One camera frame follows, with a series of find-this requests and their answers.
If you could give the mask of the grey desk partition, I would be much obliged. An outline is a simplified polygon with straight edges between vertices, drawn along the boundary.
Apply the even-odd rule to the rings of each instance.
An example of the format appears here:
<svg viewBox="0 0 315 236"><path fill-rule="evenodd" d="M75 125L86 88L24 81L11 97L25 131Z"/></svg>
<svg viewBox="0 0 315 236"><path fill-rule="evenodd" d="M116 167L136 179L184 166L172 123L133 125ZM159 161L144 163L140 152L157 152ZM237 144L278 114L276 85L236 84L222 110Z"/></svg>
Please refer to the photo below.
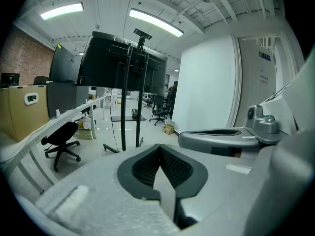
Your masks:
<svg viewBox="0 0 315 236"><path fill-rule="evenodd" d="M47 84L47 107L50 118L56 117L56 110L61 114L89 100L89 87L69 83L49 82Z"/></svg>

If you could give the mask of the black TV floor stand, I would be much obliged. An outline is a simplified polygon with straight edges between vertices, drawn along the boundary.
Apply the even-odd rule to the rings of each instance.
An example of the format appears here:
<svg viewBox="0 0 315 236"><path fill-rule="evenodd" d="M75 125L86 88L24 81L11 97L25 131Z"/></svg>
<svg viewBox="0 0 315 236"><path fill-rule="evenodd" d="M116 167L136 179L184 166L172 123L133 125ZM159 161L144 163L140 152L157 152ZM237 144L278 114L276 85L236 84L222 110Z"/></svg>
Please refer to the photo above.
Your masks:
<svg viewBox="0 0 315 236"><path fill-rule="evenodd" d="M139 84L139 96L143 96L144 91L144 83L145 76L147 71L147 65L149 60L149 54L145 54L144 60L142 60L142 53L144 52L144 43L146 39L151 39L152 36L139 30L135 29L133 31L136 35L139 36L139 41L137 44L135 59L133 62L133 72L140 73L140 84ZM128 73L130 68L130 62L132 58L133 47L128 45L128 51L126 56L125 63L125 71L124 71L124 80L123 80L123 88L122 88L122 102L121 102L121 115L120 115L120 123L121 123L121 139L122 139L122 150L126 150L126 92L127 92L127 83L128 83ZM137 108L137 117L136 117L136 147L140 146L140 124L141 124L141 112L142 112L142 99L138 101Z"/></svg>

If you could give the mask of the white door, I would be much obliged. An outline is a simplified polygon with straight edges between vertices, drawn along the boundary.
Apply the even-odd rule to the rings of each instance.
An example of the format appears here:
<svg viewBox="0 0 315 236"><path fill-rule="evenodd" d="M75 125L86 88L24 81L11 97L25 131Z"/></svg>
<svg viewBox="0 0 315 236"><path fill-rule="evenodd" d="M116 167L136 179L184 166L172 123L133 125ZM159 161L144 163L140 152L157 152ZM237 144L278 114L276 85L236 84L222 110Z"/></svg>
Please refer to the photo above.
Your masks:
<svg viewBox="0 0 315 236"><path fill-rule="evenodd" d="M254 41L239 39L241 56L241 94L235 127L245 125L249 106L258 105L276 93L276 69L272 52ZM259 56L259 51L270 56L271 61Z"/></svg>

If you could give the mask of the black mesh office chair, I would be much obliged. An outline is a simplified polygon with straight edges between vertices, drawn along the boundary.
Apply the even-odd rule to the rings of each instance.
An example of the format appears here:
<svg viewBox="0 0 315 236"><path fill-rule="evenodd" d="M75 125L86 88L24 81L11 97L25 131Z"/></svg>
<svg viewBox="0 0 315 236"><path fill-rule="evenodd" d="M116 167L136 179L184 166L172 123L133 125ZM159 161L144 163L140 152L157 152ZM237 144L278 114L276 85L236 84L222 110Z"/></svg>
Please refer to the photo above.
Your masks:
<svg viewBox="0 0 315 236"><path fill-rule="evenodd" d="M164 106L164 98L161 95L153 95L153 106L152 106L152 117L149 119L149 122L155 120L154 126L158 122L165 123L167 117L167 111Z"/></svg>

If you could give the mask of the grey metal frame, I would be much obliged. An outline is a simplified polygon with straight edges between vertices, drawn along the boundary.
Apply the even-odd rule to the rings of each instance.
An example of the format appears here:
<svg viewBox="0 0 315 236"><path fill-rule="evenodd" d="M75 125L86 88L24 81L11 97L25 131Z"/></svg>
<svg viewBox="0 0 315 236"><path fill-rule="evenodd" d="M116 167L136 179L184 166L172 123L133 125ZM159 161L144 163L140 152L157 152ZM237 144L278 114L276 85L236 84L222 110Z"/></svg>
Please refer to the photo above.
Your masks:
<svg viewBox="0 0 315 236"><path fill-rule="evenodd" d="M8 179L13 173L15 168L19 168L24 177L37 189L38 192L43 193L44 189L35 181L30 173L25 169L21 163L26 155L30 155L33 162L44 175L44 177L52 184L56 184L58 179L53 172L47 167L45 162L38 157L37 144L41 140L54 133L62 125L75 118L82 110L89 108L91 118L92 136L96 138L96 127L94 121L93 106L99 102L104 102L105 96L97 98L96 100L87 100L85 104L75 107L71 110L61 114L56 110L56 117L52 118L49 122L30 133L23 140L17 142L6 134L0 132L0 173Z"/></svg>

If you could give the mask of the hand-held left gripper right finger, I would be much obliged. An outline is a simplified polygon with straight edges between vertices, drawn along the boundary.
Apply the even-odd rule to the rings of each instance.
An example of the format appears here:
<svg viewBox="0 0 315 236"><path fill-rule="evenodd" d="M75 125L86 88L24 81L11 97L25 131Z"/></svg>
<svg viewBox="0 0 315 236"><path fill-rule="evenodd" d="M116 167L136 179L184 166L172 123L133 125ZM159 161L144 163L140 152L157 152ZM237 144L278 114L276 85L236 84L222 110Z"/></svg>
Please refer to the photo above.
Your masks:
<svg viewBox="0 0 315 236"><path fill-rule="evenodd" d="M253 207L272 152L264 147L246 160L161 145L162 169L175 190L173 218L161 227L181 236L258 236Z"/></svg>

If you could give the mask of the black swivel office chair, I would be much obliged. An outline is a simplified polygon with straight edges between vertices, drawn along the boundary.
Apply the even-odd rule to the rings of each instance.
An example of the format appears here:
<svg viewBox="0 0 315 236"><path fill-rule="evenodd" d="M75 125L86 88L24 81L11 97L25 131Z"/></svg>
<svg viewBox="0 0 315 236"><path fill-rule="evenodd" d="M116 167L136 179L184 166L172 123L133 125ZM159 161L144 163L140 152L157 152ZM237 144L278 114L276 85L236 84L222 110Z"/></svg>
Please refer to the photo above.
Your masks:
<svg viewBox="0 0 315 236"><path fill-rule="evenodd" d="M69 155L72 155L76 158L77 162L81 161L81 157L77 155L76 153L73 153L68 148L73 145L80 145L79 141L74 141L68 143L67 141L70 140L76 131L78 130L78 124L75 122L67 122L63 126L61 126L59 129L57 129L54 133L52 133L49 137L44 137L41 140L41 144L44 146L46 144L50 144L48 148L44 150L46 158L49 158L49 154L56 152L56 158L54 161L53 169L57 173L58 168L57 164L60 159L60 156L62 153L67 153Z"/></svg>

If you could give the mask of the small black monitor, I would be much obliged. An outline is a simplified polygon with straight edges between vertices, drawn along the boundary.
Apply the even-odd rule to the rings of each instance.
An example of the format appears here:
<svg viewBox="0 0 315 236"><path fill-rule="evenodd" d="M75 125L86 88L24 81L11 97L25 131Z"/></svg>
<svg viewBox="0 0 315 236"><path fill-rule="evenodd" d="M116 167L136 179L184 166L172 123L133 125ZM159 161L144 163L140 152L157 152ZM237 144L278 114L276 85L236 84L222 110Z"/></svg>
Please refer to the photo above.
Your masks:
<svg viewBox="0 0 315 236"><path fill-rule="evenodd" d="M1 73L0 85L18 86L20 74L19 73Z"/></svg>

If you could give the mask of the green flat box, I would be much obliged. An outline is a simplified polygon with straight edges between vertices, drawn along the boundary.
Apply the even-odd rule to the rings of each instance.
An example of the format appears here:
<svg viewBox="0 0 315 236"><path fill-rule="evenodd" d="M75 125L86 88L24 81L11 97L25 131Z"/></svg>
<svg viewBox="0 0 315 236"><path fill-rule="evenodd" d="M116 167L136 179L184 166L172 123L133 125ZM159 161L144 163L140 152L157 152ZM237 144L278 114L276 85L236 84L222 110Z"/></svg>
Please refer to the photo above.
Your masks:
<svg viewBox="0 0 315 236"><path fill-rule="evenodd" d="M78 128L73 137L83 140L92 140L93 133L91 129Z"/></svg>

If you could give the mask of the long ceiling light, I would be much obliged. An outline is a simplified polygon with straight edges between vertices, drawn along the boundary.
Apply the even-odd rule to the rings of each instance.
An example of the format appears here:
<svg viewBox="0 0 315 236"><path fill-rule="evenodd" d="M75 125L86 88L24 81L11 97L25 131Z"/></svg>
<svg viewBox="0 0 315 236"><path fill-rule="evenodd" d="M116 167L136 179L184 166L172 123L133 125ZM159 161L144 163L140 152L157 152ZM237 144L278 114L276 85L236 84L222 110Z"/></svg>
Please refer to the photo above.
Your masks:
<svg viewBox="0 0 315 236"><path fill-rule="evenodd" d="M80 11L83 11L82 3L75 3L75 4L65 5L62 7L49 10L47 12L40 14L40 16L42 17L42 19L47 20L50 18L64 15L64 14L80 12Z"/></svg>
<svg viewBox="0 0 315 236"><path fill-rule="evenodd" d="M178 27L148 12L132 8L129 12L129 16L159 27L176 37L181 37L184 35L184 32Z"/></svg>

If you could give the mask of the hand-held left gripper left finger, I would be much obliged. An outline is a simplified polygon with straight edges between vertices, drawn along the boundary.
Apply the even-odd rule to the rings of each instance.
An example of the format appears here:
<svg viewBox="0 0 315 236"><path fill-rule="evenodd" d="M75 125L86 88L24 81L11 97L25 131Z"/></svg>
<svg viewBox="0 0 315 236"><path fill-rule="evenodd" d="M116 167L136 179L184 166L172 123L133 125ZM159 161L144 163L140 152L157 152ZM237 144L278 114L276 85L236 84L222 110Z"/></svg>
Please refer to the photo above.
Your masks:
<svg viewBox="0 0 315 236"><path fill-rule="evenodd" d="M51 186L35 203L16 199L48 236L173 236L179 228L158 201L137 199L119 183L118 167L144 147L87 163Z"/></svg>

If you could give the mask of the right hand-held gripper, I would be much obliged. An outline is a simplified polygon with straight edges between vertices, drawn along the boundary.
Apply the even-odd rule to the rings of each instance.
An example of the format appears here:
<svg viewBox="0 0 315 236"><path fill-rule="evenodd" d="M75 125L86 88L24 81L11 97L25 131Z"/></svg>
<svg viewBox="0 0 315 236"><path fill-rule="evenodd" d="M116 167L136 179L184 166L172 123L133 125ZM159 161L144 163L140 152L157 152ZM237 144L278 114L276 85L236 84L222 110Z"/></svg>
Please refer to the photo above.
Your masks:
<svg viewBox="0 0 315 236"><path fill-rule="evenodd" d="M244 128L185 131L179 134L182 148L255 148L260 143L275 145L298 131L296 120L283 93L286 84L258 105L249 106Z"/></svg>

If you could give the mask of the black flat display screen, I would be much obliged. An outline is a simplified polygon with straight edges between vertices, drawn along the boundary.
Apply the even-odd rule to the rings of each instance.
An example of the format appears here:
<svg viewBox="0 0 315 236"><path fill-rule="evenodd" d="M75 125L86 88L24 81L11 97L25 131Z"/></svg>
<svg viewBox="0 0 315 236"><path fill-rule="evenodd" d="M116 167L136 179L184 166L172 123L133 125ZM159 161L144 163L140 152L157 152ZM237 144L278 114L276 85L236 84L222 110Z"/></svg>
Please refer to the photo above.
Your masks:
<svg viewBox="0 0 315 236"><path fill-rule="evenodd" d="M57 83L77 84L81 59L69 52L61 44L57 44L52 59L49 81Z"/></svg>

